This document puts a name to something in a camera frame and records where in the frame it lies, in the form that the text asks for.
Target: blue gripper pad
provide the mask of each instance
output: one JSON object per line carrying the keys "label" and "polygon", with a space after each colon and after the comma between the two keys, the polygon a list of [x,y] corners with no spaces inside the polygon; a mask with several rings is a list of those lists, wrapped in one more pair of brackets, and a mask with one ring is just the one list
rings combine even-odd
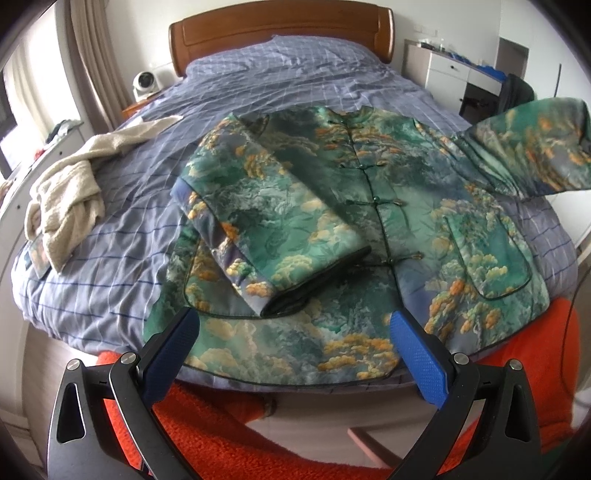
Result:
{"label": "blue gripper pad", "polygon": [[416,320],[407,320],[401,312],[394,312],[390,317],[390,340],[410,370],[423,398],[441,408],[449,393],[447,375],[423,339],[408,324],[409,321]]}
{"label": "blue gripper pad", "polygon": [[144,372],[142,400],[146,407],[164,399],[198,336],[199,315],[190,309]]}

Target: metal screw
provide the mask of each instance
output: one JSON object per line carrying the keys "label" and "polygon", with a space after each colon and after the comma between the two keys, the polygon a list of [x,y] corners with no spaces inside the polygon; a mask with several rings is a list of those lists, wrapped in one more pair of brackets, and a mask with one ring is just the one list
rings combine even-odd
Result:
{"label": "metal screw", "polygon": [[127,352],[121,355],[121,363],[124,365],[129,365],[135,362],[137,355],[133,352]]}
{"label": "metal screw", "polygon": [[75,358],[74,360],[70,360],[68,362],[68,364],[66,365],[66,368],[68,370],[76,370],[76,368],[78,368],[79,366],[80,366],[80,360],[78,360],[77,358]]}
{"label": "metal screw", "polygon": [[453,361],[458,365],[467,365],[470,359],[465,353],[456,353],[453,356]]}
{"label": "metal screw", "polygon": [[516,358],[513,358],[511,360],[509,360],[509,366],[513,369],[513,370],[522,370],[523,369],[523,364],[517,360]]}

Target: wooden headboard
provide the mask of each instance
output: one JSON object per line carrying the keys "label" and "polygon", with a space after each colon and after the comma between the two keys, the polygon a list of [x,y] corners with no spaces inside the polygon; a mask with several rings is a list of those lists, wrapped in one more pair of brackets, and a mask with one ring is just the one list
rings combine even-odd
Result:
{"label": "wooden headboard", "polygon": [[277,34],[344,38],[390,63],[394,17],[389,8],[345,0],[262,0],[218,8],[170,25],[174,70],[184,77],[195,59],[263,43]]}

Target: black chair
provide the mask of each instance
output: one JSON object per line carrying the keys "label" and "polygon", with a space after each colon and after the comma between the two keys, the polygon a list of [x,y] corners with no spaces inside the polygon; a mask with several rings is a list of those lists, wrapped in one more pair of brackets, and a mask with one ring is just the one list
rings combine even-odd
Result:
{"label": "black chair", "polygon": [[499,104],[496,108],[495,115],[499,115],[524,103],[533,102],[534,100],[534,89],[530,84],[520,79],[517,75],[510,73],[501,87]]}

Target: white fan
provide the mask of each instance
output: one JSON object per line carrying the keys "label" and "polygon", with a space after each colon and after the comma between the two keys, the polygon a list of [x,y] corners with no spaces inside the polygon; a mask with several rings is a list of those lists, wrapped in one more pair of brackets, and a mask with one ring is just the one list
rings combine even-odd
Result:
{"label": "white fan", "polygon": [[135,101],[139,102],[150,95],[158,93],[160,86],[152,72],[139,72],[134,78]]}

